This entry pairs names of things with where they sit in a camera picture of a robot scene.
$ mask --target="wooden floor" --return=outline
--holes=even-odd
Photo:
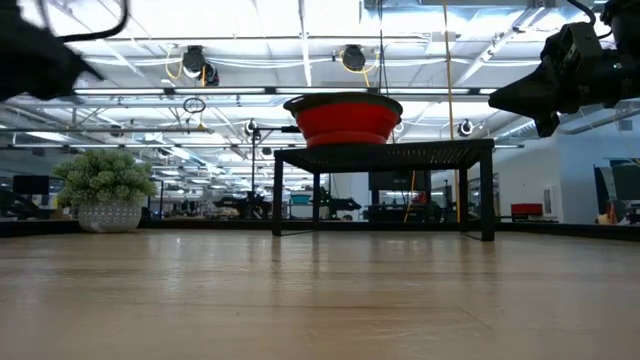
[[[0,240],[0,359],[640,359],[640,246],[498,233]]]

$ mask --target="table top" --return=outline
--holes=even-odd
[[[493,139],[352,144],[279,150],[274,156],[310,173],[448,170],[470,168],[494,146]]]

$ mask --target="yellow pole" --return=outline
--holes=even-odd
[[[447,87],[449,88],[449,137],[453,141],[453,80],[451,79],[451,49],[449,48],[449,22],[447,17],[447,0],[442,0],[444,10],[444,38],[447,50]],[[456,194],[456,218],[460,222],[460,194],[458,191],[458,170],[453,171],[453,188]]]

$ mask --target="green plant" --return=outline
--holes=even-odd
[[[103,201],[139,202],[156,194],[151,164],[136,164],[125,150],[88,150],[53,169],[65,181],[58,201],[72,205]]]

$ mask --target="potted plant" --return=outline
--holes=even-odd
[[[156,194],[151,165],[136,164],[125,150],[88,150],[57,165],[53,174],[65,181],[59,201],[77,207],[80,226],[91,232],[134,230],[142,200]]]

